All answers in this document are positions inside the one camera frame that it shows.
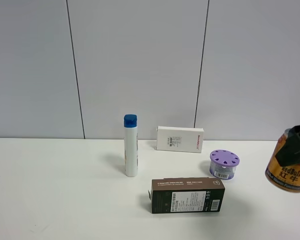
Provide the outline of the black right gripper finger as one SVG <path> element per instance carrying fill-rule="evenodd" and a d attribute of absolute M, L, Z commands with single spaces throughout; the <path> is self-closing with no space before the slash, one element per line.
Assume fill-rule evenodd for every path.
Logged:
<path fill-rule="evenodd" d="M 281 167 L 300 164 L 300 125 L 289 129 L 285 143 L 275 158 Z"/>

